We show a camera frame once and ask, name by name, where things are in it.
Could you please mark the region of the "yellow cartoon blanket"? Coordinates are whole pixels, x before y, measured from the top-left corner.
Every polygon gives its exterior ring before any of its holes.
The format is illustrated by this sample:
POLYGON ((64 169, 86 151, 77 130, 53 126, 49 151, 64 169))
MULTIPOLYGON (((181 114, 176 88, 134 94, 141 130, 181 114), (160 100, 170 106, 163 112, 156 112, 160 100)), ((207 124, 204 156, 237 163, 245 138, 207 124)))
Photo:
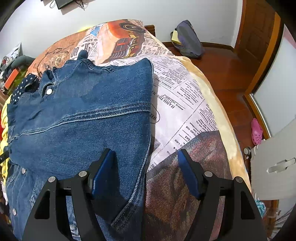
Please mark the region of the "yellow cartoon blanket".
POLYGON ((10 95, 1 110, 1 177, 3 183, 6 183, 8 177, 8 161, 9 157, 4 154, 4 148, 8 145, 8 104, 11 102, 10 95))

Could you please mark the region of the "grey plush pillow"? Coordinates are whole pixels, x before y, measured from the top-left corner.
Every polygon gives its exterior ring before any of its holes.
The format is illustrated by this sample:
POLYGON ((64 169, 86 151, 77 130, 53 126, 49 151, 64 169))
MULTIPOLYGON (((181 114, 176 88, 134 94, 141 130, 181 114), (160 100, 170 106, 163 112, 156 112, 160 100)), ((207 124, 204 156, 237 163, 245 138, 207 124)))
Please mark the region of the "grey plush pillow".
POLYGON ((30 66, 35 58, 29 57, 29 56, 18 56, 11 64, 12 69, 16 68, 22 68, 23 66, 30 66))

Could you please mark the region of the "small black wall monitor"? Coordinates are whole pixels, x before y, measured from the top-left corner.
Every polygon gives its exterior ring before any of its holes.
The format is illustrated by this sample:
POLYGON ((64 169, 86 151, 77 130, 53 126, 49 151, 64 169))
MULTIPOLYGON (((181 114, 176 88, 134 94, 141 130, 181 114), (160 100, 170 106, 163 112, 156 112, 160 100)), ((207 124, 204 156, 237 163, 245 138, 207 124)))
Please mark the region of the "small black wall monitor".
POLYGON ((74 0, 55 0, 58 9, 62 9, 63 7, 69 5, 72 2, 74 2, 74 0))

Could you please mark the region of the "navy polka dot garment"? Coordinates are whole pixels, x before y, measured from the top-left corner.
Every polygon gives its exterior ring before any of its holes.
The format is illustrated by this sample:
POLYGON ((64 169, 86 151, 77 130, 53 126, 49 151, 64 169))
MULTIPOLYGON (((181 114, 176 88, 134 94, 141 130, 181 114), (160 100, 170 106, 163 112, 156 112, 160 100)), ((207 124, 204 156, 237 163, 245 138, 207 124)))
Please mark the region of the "navy polka dot garment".
POLYGON ((37 75, 32 73, 28 74, 25 78, 22 79, 20 84, 11 94, 10 103, 15 104, 19 101, 20 97, 24 93, 35 92, 39 87, 39 78, 37 75))

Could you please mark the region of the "pink croc slipper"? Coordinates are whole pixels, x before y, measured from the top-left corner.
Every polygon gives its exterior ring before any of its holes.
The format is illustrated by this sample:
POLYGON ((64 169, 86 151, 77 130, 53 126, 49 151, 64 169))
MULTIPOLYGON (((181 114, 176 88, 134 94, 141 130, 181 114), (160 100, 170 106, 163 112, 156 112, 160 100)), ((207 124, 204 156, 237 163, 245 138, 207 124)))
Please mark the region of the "pink croc slipper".
POLYGON ((253 118, 251 122, 251 139, 252 143, 256 146, 261 144, 263 136, 263 129, 261 125, 259 124, 258 120, 256 118, 253 118))

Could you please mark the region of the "dark blue bag on floor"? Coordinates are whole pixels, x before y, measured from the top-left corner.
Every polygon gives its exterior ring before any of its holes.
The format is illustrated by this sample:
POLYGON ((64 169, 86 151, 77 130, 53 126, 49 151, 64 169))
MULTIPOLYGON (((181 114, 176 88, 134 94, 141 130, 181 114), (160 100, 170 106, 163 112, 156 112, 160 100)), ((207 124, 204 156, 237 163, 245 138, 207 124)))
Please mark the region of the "dark blue bag on floor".
POLYGON ((180 22, 171 32, 171 42, 185 57, 199 59, 204 54, 204 48, 188 20, 180 22))

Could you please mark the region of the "blue denim jacket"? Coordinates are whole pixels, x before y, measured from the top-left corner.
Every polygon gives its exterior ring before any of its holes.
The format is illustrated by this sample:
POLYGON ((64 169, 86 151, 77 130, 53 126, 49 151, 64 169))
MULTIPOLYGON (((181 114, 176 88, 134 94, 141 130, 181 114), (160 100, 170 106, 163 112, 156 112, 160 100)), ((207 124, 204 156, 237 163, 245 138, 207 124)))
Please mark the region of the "blue denim jacket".
POLYGON ((107 240, 141 239, 152 84, 147 58, 96 66, 81 51, 8 104, 6 193, 16 238, 49 177, 71 178, 111 149, 116 156, 93 201, 96 217, 107 240))

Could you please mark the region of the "orange shoe box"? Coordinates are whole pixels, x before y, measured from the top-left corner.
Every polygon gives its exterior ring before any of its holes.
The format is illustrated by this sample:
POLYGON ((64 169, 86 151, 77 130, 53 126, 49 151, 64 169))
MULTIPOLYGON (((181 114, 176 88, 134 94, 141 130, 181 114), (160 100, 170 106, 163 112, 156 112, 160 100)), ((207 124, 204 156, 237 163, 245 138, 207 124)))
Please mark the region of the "orange shoe box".
POLYGON ((5 90, 8 90, 10 88, 10 86, 12 85, 13 81, 15 80, 15 78, 17 77, 17 75, 19 74, 19 72, 20 71, 19 71, 18 68, 14 69, 11 72, 10 76, 7 78, 7 80, 6 80, 5 84, 4 84, 4 89, 5 90))

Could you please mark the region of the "white sliding wardrobe door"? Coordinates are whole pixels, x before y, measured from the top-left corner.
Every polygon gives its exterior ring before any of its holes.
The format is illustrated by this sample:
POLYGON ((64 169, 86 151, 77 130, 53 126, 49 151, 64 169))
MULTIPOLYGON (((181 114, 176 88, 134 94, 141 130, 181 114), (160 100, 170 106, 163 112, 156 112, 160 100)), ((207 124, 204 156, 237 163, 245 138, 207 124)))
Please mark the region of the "white sliding wardrobe door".
POLYGON ((269 71, 250 96, 268 137, 295 119, 295 40, 287 27, 269 71))

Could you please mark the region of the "pile of clutter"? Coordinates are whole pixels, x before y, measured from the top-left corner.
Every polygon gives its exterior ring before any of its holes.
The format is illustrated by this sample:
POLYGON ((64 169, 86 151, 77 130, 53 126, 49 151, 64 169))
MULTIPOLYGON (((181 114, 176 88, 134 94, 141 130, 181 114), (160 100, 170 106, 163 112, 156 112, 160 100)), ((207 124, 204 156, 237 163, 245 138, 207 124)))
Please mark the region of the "pile of clutter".
POLYGON ((1 81, 5 81, 7 79, 8 72, 11 70, 11 65, 16 58, 22 56, 22 43, 19 42, 10 53, 3 57, 1 60, 1 81))

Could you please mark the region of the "newspaper print bed quilt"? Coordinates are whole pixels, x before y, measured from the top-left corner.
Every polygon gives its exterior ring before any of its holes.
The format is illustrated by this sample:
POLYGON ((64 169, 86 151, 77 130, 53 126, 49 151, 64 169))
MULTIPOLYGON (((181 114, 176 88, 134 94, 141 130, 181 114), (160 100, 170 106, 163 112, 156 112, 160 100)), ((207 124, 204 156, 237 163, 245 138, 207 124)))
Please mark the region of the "newspaper print bed quilt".
POLYGON ((194 161, 217 176, 250 183, 224 107, 209 81, 186 57, 175 57, 141 21, 102 23, 51 45, 29 66, 42 75, 76 59, 81 50, 98 66, 132 65, 143 58, 154 66, 152 153, 146 174, 143 240, 183 240, 199 202, 185 186, 176 152, 185 148, 194 161))

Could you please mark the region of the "green patterned side cabinet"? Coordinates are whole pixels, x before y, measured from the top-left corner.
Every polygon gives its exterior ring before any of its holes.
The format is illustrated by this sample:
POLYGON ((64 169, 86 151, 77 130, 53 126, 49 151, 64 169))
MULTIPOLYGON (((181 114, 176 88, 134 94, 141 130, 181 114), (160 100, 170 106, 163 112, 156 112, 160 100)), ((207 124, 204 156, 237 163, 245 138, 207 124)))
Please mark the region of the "green patterned side cabinet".
POLYGON ((21 70, 18 75, 16 76, 15 80, 13 81, 13 83, 10 85, 10 88, 6 91, 7 95, 11 95, 13 93, 13 91, 18 87, 18 85, 21 83, 21 81, 23 80, 23 78, 26 77, 27 75, 27 68, 21 70))

